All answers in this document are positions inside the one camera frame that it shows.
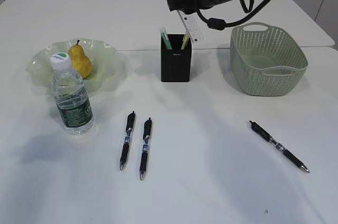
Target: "basket handle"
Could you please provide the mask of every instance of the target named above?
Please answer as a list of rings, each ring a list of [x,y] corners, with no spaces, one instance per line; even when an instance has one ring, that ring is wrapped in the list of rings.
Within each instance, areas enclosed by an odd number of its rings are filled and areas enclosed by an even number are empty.
[[[288,73],[288,74],[266,73],[266,72],[271,72],[271,71],[275,71],[275,70],[288,70],[288,71],[292,71],[292,72]],[[277,67],[269,67],[269,68],[260,69],[260,71],[266,76],[290,76],[290,75],[293,75],[293,74],[299,72],[300,69],[293,68],[293,67],[287,67],[287,66],[277,66]]]
[[[245,27],[248,27],[248,26],[263,26],[267,28],[266,30],[255,30],[255,31],[267,31],[271,27],[270,25],[265,24],[263,22],[250,22],[250,23],[241,25],[239,28],[241,28],[243,31],[248,31],[244,29]]]

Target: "tabletop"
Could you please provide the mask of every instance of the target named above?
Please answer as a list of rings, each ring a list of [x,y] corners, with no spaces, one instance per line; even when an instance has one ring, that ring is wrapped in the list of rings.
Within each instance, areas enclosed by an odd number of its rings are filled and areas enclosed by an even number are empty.
[[[255,0],[258,5],[262,0]],[[203,12],[227,22],[245,14],[238,0]],[[204,40],[194,49],[228,48],[231,29],[209,29],[195,16]],[[299,46],[333,46],[330,38],[292,0],[273,0],[251,22],[264,22],[286,30]],[[176,12],[166,0],[6,0],[0,6],[0,46],[12,49],[34,45],[44,49],[51,43],[74,38],[102,40],[117,50],[158,50],[159,28],[184,34]]]
[[[308,69],[283,97],[238,87],[229,50],[194,50],[189,83],[160,81],[159,51],[123,51],[124,69],[90,93],[96,126],[69,137],[53,98],[25,72],[28,50],[2,51],[0,222],[336,223],[337,51],[303,48]],[[126,118],[136,113],[119,170]],[[153,131],[138,175],[144,122]],[[256,135],[260,124],[310,169]]]

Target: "fruit bowl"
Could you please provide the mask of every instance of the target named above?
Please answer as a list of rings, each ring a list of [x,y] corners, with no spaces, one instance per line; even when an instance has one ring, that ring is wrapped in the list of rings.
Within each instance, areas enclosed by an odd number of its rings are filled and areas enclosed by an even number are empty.
[[[69,48],[76,44],[77,40],[80,40],[79,45],[93,65],[93,71],[84,79],[88,92],[101,88],[103,81],[111,76],[118,78],[124,64],[116,49],[103,41],[81,38],[51,44],[36,54],[27,66],[27,72],[30,73],[34,85],[51,87],[53,69],[49,58],[58,52],[68,53]]]

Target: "pen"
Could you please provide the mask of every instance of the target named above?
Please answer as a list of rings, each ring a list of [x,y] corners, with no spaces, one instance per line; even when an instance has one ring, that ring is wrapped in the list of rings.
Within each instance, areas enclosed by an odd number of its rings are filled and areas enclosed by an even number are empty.
[[[171,47],[171,43],[170,43],[170,40],[168,38],[168,35],[167,35],[167,32],[165,31],[165,28],[162,27],[160,28],[159,32],[161,33],[161,37],[163,39],[163,42],[165,44],[165,47],[168,49],[168,50],[171,50],[172,47]]]
[[[251,129],[259,134],[263,139],[267,142],[270,142],[275,146],[277,150],[279,150],[285,157],[287,157],[290,161],[292,161],[298,168],[303,170],[304,172],[310,173],[308,168],[301,162],[296,156],[294,156],[288,149],[286,149],[281,143],[277,142],[270,134],[268,134],[262,127],[260,127],[257,123],[250,121]]]
[[[189,37],[190,37],[189,33],[186,33],[186,34],[184,35],[181,50],[184,50],[184,49],[185,49],[186,44],[188,43]]]
[[[120,158],[120,170],[123,170],[125,163],[127,161],[128,151],[129,151],[129,143],[130,143],[130,136],[133,131],[135,121],[135,112],[130,113],[127,118],[127,126],[126,126],[126,137],[125,142],[123,143],[122,154]]]
[[[149,140],[150,140],[151,131],[152,131],[152,120],[149,118],[144,123],[144,132],[143,132],[144,144],[143,144],[143,149],[142,149],[141,164],[139,166],[139,178],[141,180],[143,180],[143,177],[147,170]]]

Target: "plastic bottle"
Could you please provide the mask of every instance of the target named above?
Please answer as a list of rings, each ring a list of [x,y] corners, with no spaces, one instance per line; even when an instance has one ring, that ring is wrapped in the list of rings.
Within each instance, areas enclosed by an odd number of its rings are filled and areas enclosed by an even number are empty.
[[[67,53],[57,53],[50,61],[54,69],[52,90],[64,130],[72,135],[83,135],[94,124],[83,79],[73,68]]]

